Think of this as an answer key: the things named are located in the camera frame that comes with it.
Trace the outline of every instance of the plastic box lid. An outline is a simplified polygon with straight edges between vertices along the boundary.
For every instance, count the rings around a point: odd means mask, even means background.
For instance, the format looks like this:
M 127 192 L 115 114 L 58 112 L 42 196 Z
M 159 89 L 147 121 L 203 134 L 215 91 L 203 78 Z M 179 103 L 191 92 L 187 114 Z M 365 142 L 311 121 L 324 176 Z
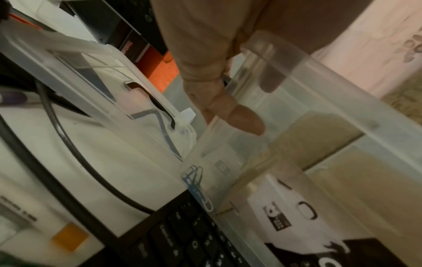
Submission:
M 196 143 L 192 126 L 113 46 L 10 20 L 0 25 L 0 52 L 172 175 Z

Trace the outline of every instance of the hand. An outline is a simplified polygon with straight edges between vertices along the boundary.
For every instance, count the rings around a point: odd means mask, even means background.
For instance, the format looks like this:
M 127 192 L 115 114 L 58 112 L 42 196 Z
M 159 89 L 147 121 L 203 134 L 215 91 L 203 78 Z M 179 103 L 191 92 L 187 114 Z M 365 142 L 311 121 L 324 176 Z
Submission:
M 230 59 L 256 30 L 270 31 L 311 54 L 331 43 L 371 0 L 152 0 L 158 26 L 183 87 L 207 123 L 214 116 L 261 135 L 263 121 L 226 93 Z M 277 88 L 269 79 L 263 88 Z

